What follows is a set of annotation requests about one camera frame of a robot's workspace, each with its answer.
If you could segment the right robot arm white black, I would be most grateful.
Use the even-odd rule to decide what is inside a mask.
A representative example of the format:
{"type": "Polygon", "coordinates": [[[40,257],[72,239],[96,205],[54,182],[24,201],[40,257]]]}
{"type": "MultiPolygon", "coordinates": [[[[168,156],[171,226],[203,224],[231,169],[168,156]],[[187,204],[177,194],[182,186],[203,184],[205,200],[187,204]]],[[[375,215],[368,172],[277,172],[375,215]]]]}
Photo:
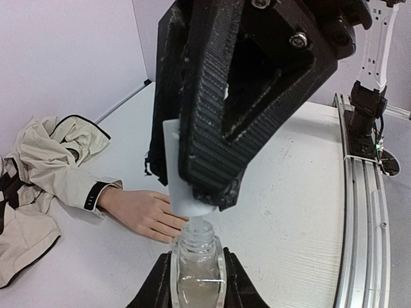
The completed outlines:
{"type": "Polygon", "coordinates": [[[399,1],[195,1],[186,48],[179,173],[194,199],[236,204],[243,174],[273,134],[356,50],[345,112],[349,153],[397,164],[382,149],[387,64],[399,1]]]}

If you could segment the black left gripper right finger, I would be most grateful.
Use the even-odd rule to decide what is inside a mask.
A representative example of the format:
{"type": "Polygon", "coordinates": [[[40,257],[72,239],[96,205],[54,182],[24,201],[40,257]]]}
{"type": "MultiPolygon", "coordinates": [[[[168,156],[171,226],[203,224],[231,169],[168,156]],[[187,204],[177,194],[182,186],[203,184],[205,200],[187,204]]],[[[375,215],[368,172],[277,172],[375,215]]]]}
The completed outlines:
{"type": "Polygon", "coordinates": [[[223,249],[227,270],[226,308],[268,308],[235,253],[223,249]]]}

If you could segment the clear nail polish bottle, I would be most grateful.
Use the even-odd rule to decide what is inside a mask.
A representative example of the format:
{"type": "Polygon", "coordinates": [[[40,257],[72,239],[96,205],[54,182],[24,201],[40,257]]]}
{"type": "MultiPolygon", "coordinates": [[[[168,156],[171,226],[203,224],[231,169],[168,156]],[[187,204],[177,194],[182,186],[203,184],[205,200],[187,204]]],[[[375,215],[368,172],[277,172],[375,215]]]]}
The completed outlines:
{"type": "Polygon", "coordinates": [[[227,270],[223,248],[213,225],[191,218],[171,244],[172,307],[223,307],[227,270]]]}

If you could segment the mannequin hand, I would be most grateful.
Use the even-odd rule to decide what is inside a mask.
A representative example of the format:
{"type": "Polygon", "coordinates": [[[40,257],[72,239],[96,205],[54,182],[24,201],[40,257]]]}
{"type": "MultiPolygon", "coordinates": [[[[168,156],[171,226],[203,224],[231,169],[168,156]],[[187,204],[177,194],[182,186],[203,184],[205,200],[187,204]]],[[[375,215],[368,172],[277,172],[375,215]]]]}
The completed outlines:
{"type": "Polygon", "coordinates": [[[98,206],[131,231],[162,243],[179,236],[189,221],[172,213],[169,196],[155,191],[106,187],[98,198],[98,206]]]}

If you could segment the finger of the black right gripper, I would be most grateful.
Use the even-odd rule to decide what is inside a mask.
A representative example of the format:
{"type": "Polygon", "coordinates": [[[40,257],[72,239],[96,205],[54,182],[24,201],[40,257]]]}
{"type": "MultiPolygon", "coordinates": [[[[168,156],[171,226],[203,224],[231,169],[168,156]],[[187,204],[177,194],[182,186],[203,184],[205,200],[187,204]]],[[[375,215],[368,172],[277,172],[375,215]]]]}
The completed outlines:
{"type": "Polygon", "coordinates": [[[245,1],[183,1],[180,131],[194,197],[225,210],[236,205],[250,162],[222,132],[228,75],[245,1]]]}
{"type": "Polygon", "coordinates": [[[223,136],[229,143],[263,146],[336,71],[337,62],[317,60],[304,69],[276,69],[241,46],[239,31],[228,75],[223,136]]]}

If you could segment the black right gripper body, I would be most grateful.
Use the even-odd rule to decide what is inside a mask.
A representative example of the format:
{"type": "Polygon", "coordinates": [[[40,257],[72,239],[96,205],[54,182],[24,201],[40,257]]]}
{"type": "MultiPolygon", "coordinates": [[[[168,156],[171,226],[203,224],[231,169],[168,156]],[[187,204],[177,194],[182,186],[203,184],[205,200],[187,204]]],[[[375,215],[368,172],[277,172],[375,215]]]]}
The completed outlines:
{"type": "Polygon", "coordinates": [[[365,1],[245,1],[240,41],[264,64],[304,69],[352,56],[359,24],[372,24],[365,1]]]}

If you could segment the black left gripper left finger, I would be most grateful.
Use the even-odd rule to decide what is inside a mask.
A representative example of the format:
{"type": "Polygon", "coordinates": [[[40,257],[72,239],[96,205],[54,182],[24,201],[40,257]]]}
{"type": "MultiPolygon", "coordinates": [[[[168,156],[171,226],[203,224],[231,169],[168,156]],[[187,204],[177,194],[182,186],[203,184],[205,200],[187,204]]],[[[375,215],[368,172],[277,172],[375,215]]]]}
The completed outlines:
{"type": "Polygon", "coordinates": [[[127,308],[172,307],[170,291],[171,252],[160,254],[151,272],[127,308]]]}

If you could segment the white nail polish cap brush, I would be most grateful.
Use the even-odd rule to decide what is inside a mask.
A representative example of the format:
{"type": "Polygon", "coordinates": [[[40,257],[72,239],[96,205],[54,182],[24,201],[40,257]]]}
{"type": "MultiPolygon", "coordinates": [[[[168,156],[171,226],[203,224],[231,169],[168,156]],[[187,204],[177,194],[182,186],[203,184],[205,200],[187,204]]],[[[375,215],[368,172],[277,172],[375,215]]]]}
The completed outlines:
{"type": "Polygon", "coordinates": [[[180,148],[182,145],[180,120],[165,120],[162,123],[162,129],[171,211],[178,216],[189,218],[191,229],[205,227],[207,224],[205,217],[214,212],[217,207],[196,199],[193,184],[184,174],[185,160],[180,148]]]}

